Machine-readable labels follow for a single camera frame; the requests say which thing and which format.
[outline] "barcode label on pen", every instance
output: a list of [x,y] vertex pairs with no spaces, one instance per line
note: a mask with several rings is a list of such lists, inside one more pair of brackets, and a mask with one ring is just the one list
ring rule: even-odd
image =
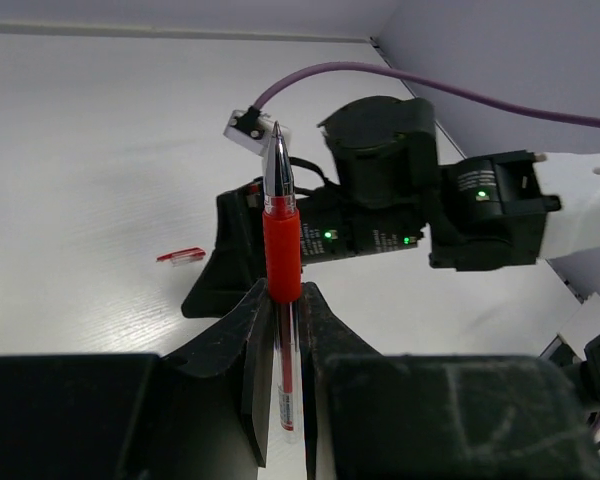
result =
[[280,423],[285,430],[293,430],[293,396],[285,393],[278,387],[278,400],[280,402]]

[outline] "red pen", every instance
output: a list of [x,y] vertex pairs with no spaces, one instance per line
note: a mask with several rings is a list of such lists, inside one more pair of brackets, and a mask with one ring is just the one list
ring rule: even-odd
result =
[[273,300],[275,350],[280,365],[278,384],[280,423],[286,438],[298,440],[301,429],[301,372],[298,342],[298,304],[302,294],[300,215],[296,208],[291,163],[276,122],[263,172],[262,213],[269,295]]

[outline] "black mechanical device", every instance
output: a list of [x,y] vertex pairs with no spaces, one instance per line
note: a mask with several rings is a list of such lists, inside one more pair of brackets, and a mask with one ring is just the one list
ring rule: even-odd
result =
[[[600,410],[600,337],[562,370],[523,356],[385,357],[315,284],[300,309],[308,479],[600,479],[585,423]],[[0,480],[256,480],[270,310],[259,280],[164,358],[0,357]]]
[[[297,189],[303,264],[414,248],[431,232],[430,264],[459,271],[536,262],[546,216],[560,200],[542,194],[526,151],[439,165],[432,105],[369,97],[320,125],[339,184],[315,164],[322,187]],[[217,198],[215,250],[182,305],[185,317],[226,315],[265,276],[260,178]]]

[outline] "wall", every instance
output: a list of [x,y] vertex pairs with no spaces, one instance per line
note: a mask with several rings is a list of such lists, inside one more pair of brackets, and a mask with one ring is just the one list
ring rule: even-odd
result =
[[399,0],[0,0],[0,22],[365,38]]
[[[600,2],[411,0],[378,42],[394,66],[533,107],[600,116]],[[413,86],[468,156],[599,152],[600,130],[516,117]],[[555,262],[600,293],[600,250]]]

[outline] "cable connector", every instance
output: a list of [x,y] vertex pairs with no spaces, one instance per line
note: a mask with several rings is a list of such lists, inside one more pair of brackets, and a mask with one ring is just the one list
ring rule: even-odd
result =
[[[273,131],[272,120],[255,107],[244,110],[234,110],[224,129],[224,136],[241,147],[259,156],[264,156]],[[291,130],[280,126],[287,147],[291,142]]]

